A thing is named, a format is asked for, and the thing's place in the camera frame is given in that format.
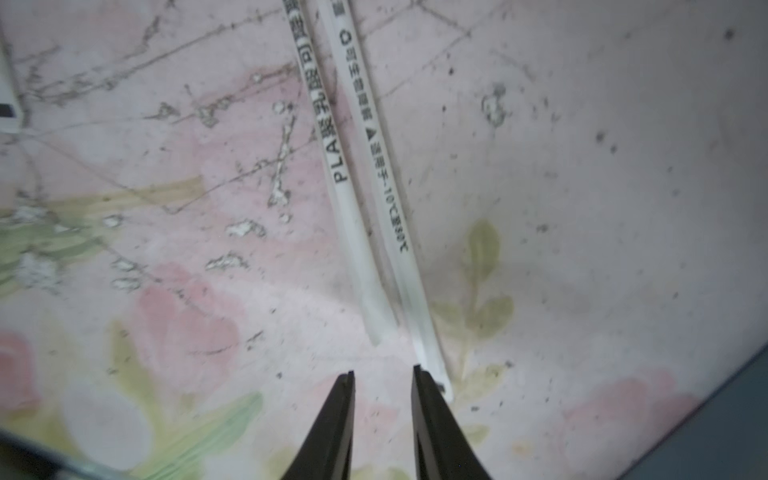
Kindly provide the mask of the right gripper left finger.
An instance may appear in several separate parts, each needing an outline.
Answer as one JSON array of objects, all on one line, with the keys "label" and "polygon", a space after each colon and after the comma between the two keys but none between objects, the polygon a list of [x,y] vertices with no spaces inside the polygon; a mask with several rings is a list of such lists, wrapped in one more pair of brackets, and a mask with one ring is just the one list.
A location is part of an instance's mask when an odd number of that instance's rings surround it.
[{"label": "right gripper left finger", "polygon": [[347,480],[353,448],[355,375],[339,375],[283,480]]}]

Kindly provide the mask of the blue plastic storage tray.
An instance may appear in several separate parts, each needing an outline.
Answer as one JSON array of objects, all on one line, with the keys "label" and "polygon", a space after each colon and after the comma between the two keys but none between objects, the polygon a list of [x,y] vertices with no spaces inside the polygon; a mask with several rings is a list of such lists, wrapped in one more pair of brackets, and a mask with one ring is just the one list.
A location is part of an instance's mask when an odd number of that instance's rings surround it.
[{"label": "blue plastic storage tray", "polygon": [[623,479],[765,479],[767,348],[628,468]]}]

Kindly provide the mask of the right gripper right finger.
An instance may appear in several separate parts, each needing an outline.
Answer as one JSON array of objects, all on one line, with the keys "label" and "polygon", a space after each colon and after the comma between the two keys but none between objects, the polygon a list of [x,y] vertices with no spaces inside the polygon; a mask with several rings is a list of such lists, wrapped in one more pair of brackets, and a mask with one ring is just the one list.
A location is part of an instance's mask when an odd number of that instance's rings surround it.
[{"label": "right gripper right finger", "polygon": [[411,386],[416,477],[490,480],[431,374],[415,365]]}]

